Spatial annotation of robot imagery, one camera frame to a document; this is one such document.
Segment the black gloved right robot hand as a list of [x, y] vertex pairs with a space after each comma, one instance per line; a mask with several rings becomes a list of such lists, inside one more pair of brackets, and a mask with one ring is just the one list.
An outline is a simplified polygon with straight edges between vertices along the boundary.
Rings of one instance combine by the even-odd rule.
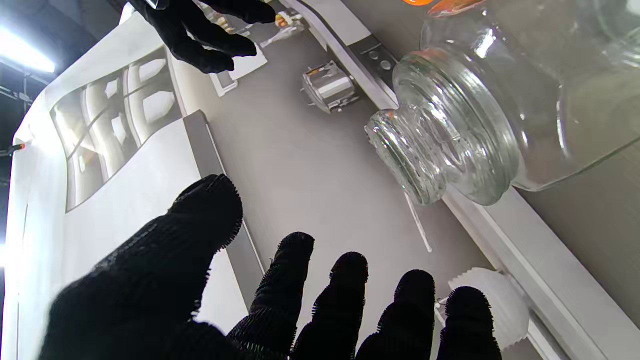
[[206, 18], [194, 0], [131, 0], [176, 59], [205, 74], [234, 70], [234, 57], [258, 54], [251, 39], [230, 34]]

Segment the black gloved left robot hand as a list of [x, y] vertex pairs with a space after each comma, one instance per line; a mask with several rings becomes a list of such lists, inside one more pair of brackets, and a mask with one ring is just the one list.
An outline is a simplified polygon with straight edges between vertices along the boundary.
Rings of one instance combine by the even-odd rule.
[[40, 360], [428, 360], [435, 281], [406, 272], [377, 330], [358, 345], [368, 262], [341, 255], [297, 330], [314, 248], [304, 232], [284, 237], [247, 316], [224, 334], [195, 315], [214, 255], [236, 237], [242, 200], [224, 174], [187, 187], [50, 306]]

